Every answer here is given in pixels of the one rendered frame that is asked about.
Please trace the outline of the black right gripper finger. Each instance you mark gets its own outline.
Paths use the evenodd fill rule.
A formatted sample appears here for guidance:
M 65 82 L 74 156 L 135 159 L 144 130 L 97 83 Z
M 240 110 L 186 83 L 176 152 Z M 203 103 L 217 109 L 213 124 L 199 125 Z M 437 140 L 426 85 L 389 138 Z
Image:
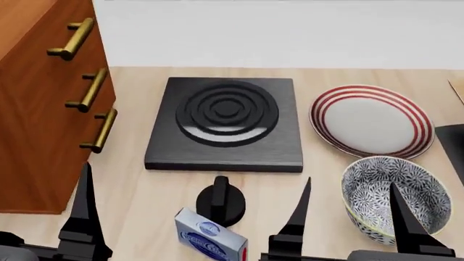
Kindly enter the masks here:
M 394 236 L 399 253 L 455 256 L 454 249 L 446 247 L 428 234 L 408 207 L 395 183 L 390 183 L 389 195 Z
M 301 256 L 307 208 L 310 201 L 311 178 L 287 224 L 276 235 L 269 236 L 268 254 L 271 256 Z

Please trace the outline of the wooden drawer cabinet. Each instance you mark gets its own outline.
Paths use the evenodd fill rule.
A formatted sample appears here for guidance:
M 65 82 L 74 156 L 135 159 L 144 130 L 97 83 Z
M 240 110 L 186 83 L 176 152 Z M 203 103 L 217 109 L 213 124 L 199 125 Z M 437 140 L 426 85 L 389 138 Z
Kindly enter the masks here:
M 64 61 L 47 49 L 64 47 L 67 25 L 95 19 L 75 57 Z M 91 80 L 108 74 L 87 113 L 65 108 L 79 102 Z M 115 91 L 93 0 L 0 0 L 0 212 L 58 215 L 74 191 L 80 170 Z

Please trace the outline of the blue patterned ceramic bowl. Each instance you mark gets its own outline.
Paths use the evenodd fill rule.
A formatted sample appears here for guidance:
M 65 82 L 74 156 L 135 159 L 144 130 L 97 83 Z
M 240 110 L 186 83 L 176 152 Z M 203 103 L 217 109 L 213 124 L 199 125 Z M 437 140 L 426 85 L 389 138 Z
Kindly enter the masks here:
M 425 230 L 435 235 L 450 220 L 452 201 L 442 182 L 420 165 L 390 156 L 353 162 L 341 178 L 345 210 L 352 223 L 372 241 L 396 244 L 389 187 L 395 183 Z

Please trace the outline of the blue cream cheese box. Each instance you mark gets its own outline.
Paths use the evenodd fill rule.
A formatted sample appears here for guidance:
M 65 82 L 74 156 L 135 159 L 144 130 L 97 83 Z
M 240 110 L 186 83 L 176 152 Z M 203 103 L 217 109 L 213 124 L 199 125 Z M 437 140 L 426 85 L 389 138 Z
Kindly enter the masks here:
M 179 242 L 216 261 L 248 261 L 248 240 L 182 208 L 175 216 Z

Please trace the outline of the black flat tray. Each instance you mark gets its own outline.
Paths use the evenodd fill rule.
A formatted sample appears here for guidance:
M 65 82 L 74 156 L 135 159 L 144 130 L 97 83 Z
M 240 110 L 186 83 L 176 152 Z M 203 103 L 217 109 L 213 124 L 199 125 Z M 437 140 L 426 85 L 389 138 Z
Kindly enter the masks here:
M 443 125 L 435 128 L 435 132 L 464 186 L 464 124 Z

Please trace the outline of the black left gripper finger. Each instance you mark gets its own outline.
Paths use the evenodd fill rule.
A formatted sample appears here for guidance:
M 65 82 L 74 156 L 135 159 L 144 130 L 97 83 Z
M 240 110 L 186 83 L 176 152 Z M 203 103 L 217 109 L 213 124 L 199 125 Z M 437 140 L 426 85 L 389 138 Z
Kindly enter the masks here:
M 108 261 L 112 257 L 99 222 L 89 163 L 83 165 L 72 210 L 59 232 L 59 240 L 56 256 L 61 261 Z

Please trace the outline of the black stove burner plate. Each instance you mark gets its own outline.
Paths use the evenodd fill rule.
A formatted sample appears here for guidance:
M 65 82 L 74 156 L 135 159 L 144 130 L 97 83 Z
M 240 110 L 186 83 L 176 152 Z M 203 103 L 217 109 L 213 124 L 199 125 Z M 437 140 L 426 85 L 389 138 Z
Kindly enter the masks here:
M 293 80 L 169 78 L 144 167 L 302 172 Z

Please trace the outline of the red striped white plate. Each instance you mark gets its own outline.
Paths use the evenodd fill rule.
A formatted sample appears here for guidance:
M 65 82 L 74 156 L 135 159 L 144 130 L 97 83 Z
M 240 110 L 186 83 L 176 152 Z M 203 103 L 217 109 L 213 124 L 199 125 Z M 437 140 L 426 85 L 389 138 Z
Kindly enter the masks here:
M 380 86 L 345 85 L 315 98 L 309 119 L 315 132 L 359 158 L 420 156 L 434 142 L 431 118 L 415 102 Z

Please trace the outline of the black stove knob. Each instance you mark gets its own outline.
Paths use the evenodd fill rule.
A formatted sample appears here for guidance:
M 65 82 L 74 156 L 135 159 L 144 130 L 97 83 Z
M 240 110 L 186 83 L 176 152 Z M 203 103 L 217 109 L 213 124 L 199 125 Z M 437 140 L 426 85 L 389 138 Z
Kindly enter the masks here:
M 224 175 L 214 179 L 196 198 L 196 213 L 224 228 L 239 222 L 246 211 L 243 193 Z

